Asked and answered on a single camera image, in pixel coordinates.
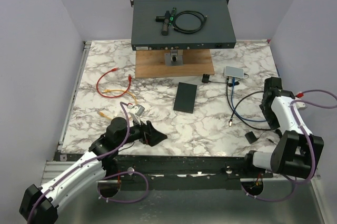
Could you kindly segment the white grey small switch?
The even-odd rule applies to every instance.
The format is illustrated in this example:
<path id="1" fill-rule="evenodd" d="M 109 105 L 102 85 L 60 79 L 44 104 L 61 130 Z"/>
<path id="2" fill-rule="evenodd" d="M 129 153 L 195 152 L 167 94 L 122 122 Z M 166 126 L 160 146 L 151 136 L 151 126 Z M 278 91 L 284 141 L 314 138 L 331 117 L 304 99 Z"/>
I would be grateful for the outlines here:
<path id="1" fill-rule="evenodd" d="M 227 77 L 233 77 L 233 78 L 243 78 L 244 77 L 244 69 L 232 67 L 232 66 L 226 66 L 224 69 L 224 75 Z"/>

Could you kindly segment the black power adapter with cable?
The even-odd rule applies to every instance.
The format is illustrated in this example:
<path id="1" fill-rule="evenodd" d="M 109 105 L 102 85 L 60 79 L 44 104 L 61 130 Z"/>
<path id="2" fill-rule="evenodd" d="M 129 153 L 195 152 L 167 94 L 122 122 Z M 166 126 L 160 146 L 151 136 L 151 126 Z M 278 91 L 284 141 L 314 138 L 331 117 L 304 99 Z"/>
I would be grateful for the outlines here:
<path id="1" fill-rule="evenodd" d="M 248 79 L 249 78 L 249 75 L 248 74 L 244 74 L 244 77 L 243 78 L 240 78 L 239 80 L 235 80 L 234 82 L 235 83 L 239 83 L 241 80 L 245 80 L 245 79 Z M 226 79 L 225 82 L 217 82 L 217 81 L 212 81 L 210 80 L 210 75 L 209 74 L 203 74 L 202 76 L 202 83 L 217 83 L 217 84 L 227 84 L 230 82 L 230 78 L 228 77 Z"/>

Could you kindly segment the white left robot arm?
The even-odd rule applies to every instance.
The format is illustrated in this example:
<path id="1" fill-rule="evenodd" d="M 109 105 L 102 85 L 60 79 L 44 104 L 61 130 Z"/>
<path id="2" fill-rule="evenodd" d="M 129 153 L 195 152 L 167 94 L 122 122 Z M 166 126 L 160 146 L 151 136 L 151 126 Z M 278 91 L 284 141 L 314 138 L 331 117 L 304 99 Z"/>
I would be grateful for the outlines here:
<path id="1" fill-rule="evenodd" d="M 120 177 L 116 156 L 126 143 L 140 141 L 151 147 L 167 139 L 150 121 L 134 123 L 122 117 L 111 120 L 106 132 L 94 141 L 80 159 L 49 182 L 32 184 L 19 208 L 27 223 L 55 223 L 58 212 L 79 192 L 101 179 Z"/>

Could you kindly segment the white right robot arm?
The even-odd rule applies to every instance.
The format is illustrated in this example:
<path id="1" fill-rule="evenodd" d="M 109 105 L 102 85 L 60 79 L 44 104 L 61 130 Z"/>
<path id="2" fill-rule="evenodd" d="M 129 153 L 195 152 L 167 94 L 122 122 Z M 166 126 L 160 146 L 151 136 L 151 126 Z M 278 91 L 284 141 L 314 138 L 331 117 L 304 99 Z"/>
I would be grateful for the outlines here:
<path id="1" fill-rule="evenodd" d="M 243 173 L 250 178 L 261 170 L 309 180 L 313 177 L 324 142 L 308 129 L 296 103 L 300 100 L 282 88 L 282 81 L 270 77 L 264 81 L 260 109 L 272 130 L 281 138 L 272 152 L 249 151 L 244 157 Z"/>

